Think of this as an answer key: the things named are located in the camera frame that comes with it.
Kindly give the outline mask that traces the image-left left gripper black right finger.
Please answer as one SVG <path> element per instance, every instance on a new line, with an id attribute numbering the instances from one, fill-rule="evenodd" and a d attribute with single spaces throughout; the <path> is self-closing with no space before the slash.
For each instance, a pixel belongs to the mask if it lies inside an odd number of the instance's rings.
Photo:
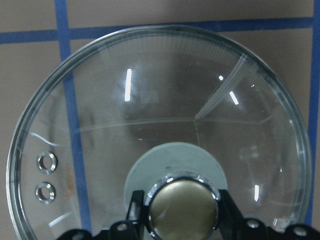
<path id="1" fill-rule="evenodd" d="M 308 225 L 293 224 L 284 232 L 275 231 L 261 220 L 245 218 L 229 192 L 219 190 L 218 230 L 224 240 L 318 240 L 320 232 Z"/>

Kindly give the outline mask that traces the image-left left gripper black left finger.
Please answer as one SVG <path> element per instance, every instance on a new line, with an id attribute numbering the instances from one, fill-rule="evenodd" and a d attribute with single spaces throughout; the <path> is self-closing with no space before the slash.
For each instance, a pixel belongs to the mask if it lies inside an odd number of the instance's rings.
<path id="1" fill-rule="evenodd" d="M 93 236 L 84 229 L 72 229 L 63 233 L 59 240 L 142 240 L 144 238 L 147 207 L 144 205 L 145 192 L 132 192 L 129 208 L 124 220 L 117 221 Z"/>

